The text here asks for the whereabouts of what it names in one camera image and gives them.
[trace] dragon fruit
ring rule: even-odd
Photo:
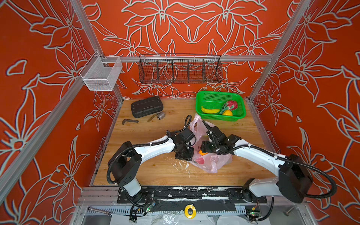
[[[223,106],[222,106],[222,109],[220,111],[220,115],[222,115],[222,113],[225,111],[225,110],[235,110],[238,108],[238,103],[234,100],[231,100],[231,101],[228,101],[226,102]]]

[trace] pink plastic bag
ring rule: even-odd
[[[217,155],[212,153],[207,153],[205,155],[200,155],[200,147],[202,141],[209,140],[209,137],[206,133],[207,129],[202,122],[202,119],[199,115],[195,114],[194,120],[189,125],[190,130],[194,133],[196,137],[196,143],[194,144],[194,156],[193,160],[190,161],[196,167],[205,170],[208,173],[217,173],[217,171],[225,164],[231,163],[232,158],[231,154],[227,155]]]

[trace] mesh basket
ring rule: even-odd
[[[203,84],[222,81],[219,55],[140,55],[139,80],[143,84]]]
[[[202,106],[206,109],[222,109],[224,103],[230,100],[234,100],[238,103],[238,108],[231,111],[233,113],[232,116],[206,114],[201,111]],[[237,121],[246,116],[244,100],[240,95],[218,91],[199,91],[196,94],[196,112],[203,120]]]
[[[117,57],[113,67],[105,67],[97,53],[86,66],[80,75],[90,91],[112,91],[122,70],[120,57]]]

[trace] green basket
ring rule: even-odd
[[[238,103],[238,108],[231,111],[233,116],[206,114],[201,111],[202,106],[206,109],[221,109],[224,103],[230,100],[234,100]],[[218,91],[199,91],[196,94],[196,112],[203,120],[237,121],[238,119],[242,119],[246,116],[244,100],[240,95]]]

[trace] yellow banana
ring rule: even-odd
[[[220,112],[220,109],[205,109],[204,107],[201,107],[201,111],[207,114],[214,114]]]

